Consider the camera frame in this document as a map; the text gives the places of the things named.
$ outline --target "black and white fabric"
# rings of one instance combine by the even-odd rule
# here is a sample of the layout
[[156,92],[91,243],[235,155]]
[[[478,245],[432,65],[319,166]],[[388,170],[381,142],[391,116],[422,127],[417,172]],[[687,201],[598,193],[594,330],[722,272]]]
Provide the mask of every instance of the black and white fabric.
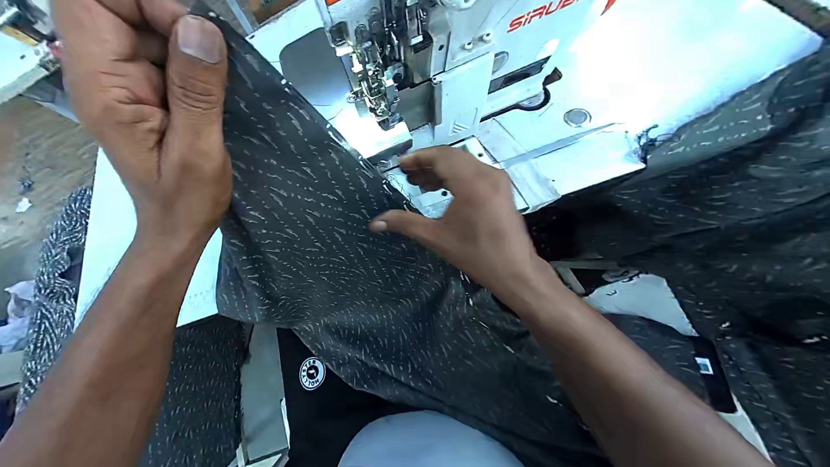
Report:
[[[18,414],[72,336],[91,194],[85,187],[69,196],[41,248]],[[240,322],[210,317],[176,331],[164,401],[139,465],[228,466],[240,440],[244,357]]]
[[[520,320],[414,242],[370,233],[404,199],[244,37],[194,11],[222,29],[230,59],[220,313],[289,327],[350,386],[450,415],[529,467],[607,465]],[[684,337],[640,342],[704,395]]]
[[777,465],[830,464],[829,86],[824,45],[680,128],[667,170],[535,230],[666,278]]

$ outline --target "white cloth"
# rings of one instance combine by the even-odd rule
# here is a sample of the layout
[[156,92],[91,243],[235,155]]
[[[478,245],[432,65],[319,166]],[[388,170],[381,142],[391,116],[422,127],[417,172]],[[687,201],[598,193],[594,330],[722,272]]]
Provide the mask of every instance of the white cloth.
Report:
[[432,410],[377,419],[349,443],[339,467],[523,467],[500,442]]

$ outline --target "forearm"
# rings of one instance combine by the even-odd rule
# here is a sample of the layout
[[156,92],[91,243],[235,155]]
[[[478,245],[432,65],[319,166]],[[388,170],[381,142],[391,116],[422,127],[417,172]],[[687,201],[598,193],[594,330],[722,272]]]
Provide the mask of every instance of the forearm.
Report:
[[0,443],[5,465],[138,462],[164,394],[178,310],[202,251],[195,244],[133,242]]
[[549,352],[562,387],[615,465],[769,465],[546,264],[502,295]]

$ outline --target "white label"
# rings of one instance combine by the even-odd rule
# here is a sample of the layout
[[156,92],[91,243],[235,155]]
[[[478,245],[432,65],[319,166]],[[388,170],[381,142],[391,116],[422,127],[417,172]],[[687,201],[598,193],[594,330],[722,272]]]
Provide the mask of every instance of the white label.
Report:
[[320,387],[325,379],[325,365],[320,360],[310,356],[300,365],[300,384],[307,391],[313,391]]
[[695,361],[697,361],[697,365],[700,368],[702,375],[715,374],[715,372],[712,371],[712,363],[709,361],[708,358],[700,358],[699,356],[696,356]]

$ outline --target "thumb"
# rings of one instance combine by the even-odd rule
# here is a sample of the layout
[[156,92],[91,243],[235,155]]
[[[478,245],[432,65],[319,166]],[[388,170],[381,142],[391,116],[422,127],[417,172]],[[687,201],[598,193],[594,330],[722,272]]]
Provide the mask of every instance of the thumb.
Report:
[[376,234],[395,232],[406,235],[428,248],[435,243],[440,227],[435,219],[399,210],[387,211],[369,222],[369,230]]
[[187,15],[176,22],[167,61],[170,127],[179,144],[222,143],[227,48],[219,28]]

